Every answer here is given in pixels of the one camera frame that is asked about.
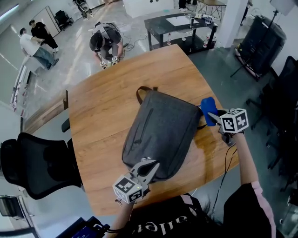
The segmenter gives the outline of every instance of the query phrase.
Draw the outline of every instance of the white cabinet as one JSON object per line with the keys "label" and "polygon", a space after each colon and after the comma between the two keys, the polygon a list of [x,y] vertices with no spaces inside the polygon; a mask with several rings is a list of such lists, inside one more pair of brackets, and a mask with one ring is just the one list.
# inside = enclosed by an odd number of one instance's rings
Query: white cabinet
{"label": "white cabinet", "polygon": [[174,9],[174,0],[123,0],[126,13],[132,18]]}

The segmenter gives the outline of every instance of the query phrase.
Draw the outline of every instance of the person in white shirt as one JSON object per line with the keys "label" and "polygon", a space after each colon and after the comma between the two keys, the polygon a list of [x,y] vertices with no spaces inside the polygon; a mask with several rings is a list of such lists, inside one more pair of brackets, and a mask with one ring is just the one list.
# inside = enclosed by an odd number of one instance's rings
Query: person in white shirt
{"label": "person in white shirt", "polygon": [[49,51],[40,46],[39,43],[43,42],[44,39],[27,34],[25,28],[20,30],[20,35],[20,46],[26,56],[30,55],[36,58],[47,69],[57,64],[59,59],[55,59]]}

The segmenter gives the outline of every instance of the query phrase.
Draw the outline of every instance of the gray floor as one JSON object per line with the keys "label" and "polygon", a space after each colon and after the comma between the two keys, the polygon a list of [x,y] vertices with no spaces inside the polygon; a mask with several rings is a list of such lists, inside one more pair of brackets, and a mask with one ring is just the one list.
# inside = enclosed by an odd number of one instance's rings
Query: gray floor
{"label": "gray floor", "polygon": [[[233,49],[218,48],[207,52],[196,53],[190,55],[190,59],[204,76],[223,108],[244,108],[247,110],[250,123],[253,123],[257,119],[260,111],[254,105],[247,106],[245,102],[248,98],[258,101],[261,89],[273,78],[271,73],[267,74],[259,82],[256,82],[242,69],[233,78],[230,78],[230,75],[240,66],[233,54]],[[278,176],[279,166],[277,165],[272,171],[267,169],[268,164],[277,156],[277,152],[272,147],[267,148],[265,146],[269,138],[272,140],[276,139],[274,133],[270,137],[267,137],[267,130],[268,121],[264,119],[253,131],[250,128],[246,129],[245,137],[257,167],[260,184],[263,188],[263,195],[272,206],[277,227],[283,230],[279,224],[279,220],[284,218],[288,212],[286,202],[290,195],[291,187],[285,192],[280,192],[280,188],[286,184],[286,179]],[[228,198],[230,192],[233,192],[239,187],[239,176],[238,167],[227,174],[217,204],[216,216],[218,219],[222,218],[224,201]],[[203,199],[202,194],[212,194],[212,204],[215,198],[215,192],[217,192],[217,188],[219,187],[219,180],[221,178],[213,181],[212,185],[207,184],[198,189],[195,196],[201,200]],[[297,214],[295,215],[295,212],[297,211],[293,208],[287,214],[287,217],[292,216],[292,221],[288,219],[287,225],[284,224],[284,227],[286,227],[284,233],[288,233],[297,223]]]}

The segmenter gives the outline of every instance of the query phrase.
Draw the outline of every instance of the black shirt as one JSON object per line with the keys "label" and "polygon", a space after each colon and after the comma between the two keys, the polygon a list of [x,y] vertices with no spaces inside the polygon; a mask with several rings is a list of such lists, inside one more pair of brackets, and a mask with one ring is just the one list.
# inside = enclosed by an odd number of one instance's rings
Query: black shirt
{"label": "black shirt", "polygon": [[110,39],[105,38],[105,46],[110,45],[111,43],[118,44],[121,41],[121,36],[118,32],[115,32],[113,29],[104,27],[106,33],[110,37]]}
{"label": "black shirt", "polygon": [[49,37],[47,30],[45,29],[45,24],[43,24],[42,22],[37,22],[35,27],[32,27],[31,29],[31,34],[33,36],[36,36],[37,38],[40,39],[46,39],[47,37]]}
{"label": "black shirt", "polygon": [[272,238],[276,227],[258,182],[242,185],[224,205],[218,226],[188,194],[134,209],[119,237]]}

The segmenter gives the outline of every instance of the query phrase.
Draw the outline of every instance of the black backpack strap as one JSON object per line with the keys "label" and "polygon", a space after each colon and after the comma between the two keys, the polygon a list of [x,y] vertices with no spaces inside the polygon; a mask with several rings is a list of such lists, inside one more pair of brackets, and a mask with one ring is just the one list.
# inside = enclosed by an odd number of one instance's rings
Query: black backpack strap
{"label": "black backpack strap", "polygon": [[205,126],[207,126],[207,124],[205,124],[205,125],[203,125],[203,126],[198,126],[198,127],[197,127],[197,130],[201,130],[201,129],[203,129]]}
{"label": "black backpack strap", "polygon": [[146,87],[146,86],[140,86],[137,91],[136,91],[136,98],[138,99],[139,104],[142,104],[143,100],[141,99],[141,96],[139,94],[139,90],[144,90],[144,91],[152,91],[151,88]]}

